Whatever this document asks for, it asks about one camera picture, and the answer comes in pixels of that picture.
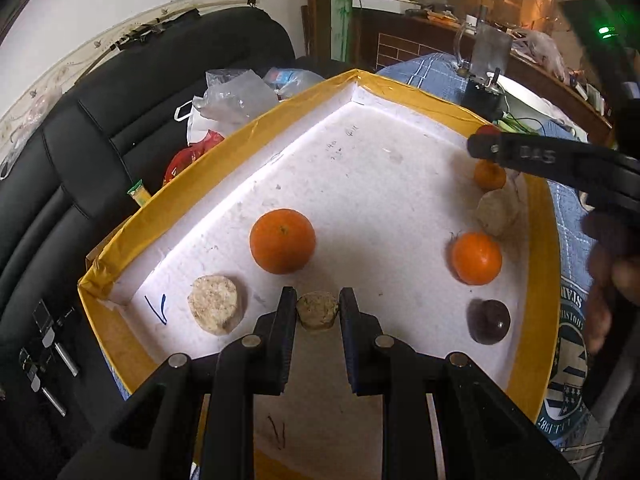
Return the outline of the person's right hand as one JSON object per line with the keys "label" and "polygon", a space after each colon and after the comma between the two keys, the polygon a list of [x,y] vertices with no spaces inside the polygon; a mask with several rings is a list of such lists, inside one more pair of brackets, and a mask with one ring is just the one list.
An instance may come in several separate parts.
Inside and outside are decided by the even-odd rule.
{"label": "person's right hand", "polygon": [[582,220],[582,230],[594,240],[587,260],[592,284],[584,338],[588,352],[595,356],[612,327],[613,290],[639,305],[639,226],[594,210]]}

